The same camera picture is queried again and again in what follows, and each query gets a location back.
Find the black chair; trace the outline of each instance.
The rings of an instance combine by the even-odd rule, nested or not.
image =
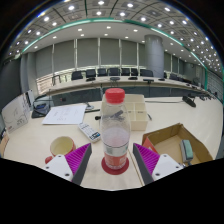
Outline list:
[[[95,69],[88,69],[86,70],[86,78],[96,77],[96,70]]]
[[[170,78],[169,78],[169,79],[178,81],[178,77],[177,77],[177,75],[175,75],[175,74],[173,74],[173,73],[170,74]]]
[[[119,68],[109,68],[109,76],[120,76]]]
[[[121,76],[130,76],[129,68],[121,68]]]
[[[81,71],[75,71],[72,73],[71,80],[83,79]]]
[[[178,78],[178,81],[183,82],[183,78],[181,77],[177,77],[177,78]]]
[[[131,68],[131,76],[138,76],[138,69],[137,68]]]
[[[108,76],[107,70],[105,68],[98,68],[97,72],[98,72],[97,74],[98,77]]]
[[[154,77],[153,72],[151,70],[147,70],[147,69],[140,69],[140,76]]]

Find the bottle label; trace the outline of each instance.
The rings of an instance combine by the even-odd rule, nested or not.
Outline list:
[[[121,147],[110,147],[104,144],[106,163],[111,166],[121,166],[126,161],[128,143]]]

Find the plastic bottle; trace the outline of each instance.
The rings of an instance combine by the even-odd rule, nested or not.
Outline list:
[[[130,121],[124,105],[125,92],[120,88],[110,88],[106,90],[105,98],[100,133],[104,143],[105,163],[109,168],[117,170],[126,163],[130,138]]]

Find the document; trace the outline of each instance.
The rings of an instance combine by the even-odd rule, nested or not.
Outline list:
[[[80,124],[86,105],[52,107],[42,124]]]

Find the table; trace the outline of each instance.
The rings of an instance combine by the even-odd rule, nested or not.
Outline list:
[[[186,83],[165,79],[165,81],[160,81],[159,78],[154,77],[141,77],[138,76],[138,80],[129,80],[128,76],[119,76],[120,80],[117,81],[119,86],[126,87],[126,86],[147,86],[149,85],[147,81],[143,81],[143,79],[150,79],[153,82],[150,84],[152,87],[172,87],[172,88],[182,88],[188,90],[194,90],[196,92],[202,92],[206,94],[210,94],[204,89],[200,87],[194,86],[195,89],[192,88],[192,85],[187,86]],[[110,80],[110,76],[107,77],[96,77],[95,81],[86,82],[86,79],[78,79],[69,82],[63,82],[52,86],[50,90],[46,91],[47,95],[57,95],[62,93],[67,93],[71,91],[78,91],[78,90],[86,90],[92,88],[102,88],[102,87],[111,87],[112,83]]]
[[[145,101],[177,102],[181,97],[145,98]],[[132,153],[133,143],[141,144],[144,133],[182,123],[209,150],[213,159],[219,149],[222,133],[222,104],[215,99],[202,101],[195,99],[196,108],[181,103],[146,103],[147,112],[152,117],[145,131],[132,131],[129,141],[128,170],[118,176],[109,175],[101,167],[104,156],[102,141],[92,144],[90,156],[81,186],[84,188],[120,190],[144,186],[137,161]],[[100,109],[101,101],[91,102]],[[100,112],[86,113],[83,122],[99,131],[99,121],[94,119]],[[29,123],[10,134],[4,158],[31,164],[42,168],[45,158],[50,156],[50,144],[59,136],[70,136],[78,146],[88,143],[88,139],[77,125],[42,125],[43,118],[30,119]]]

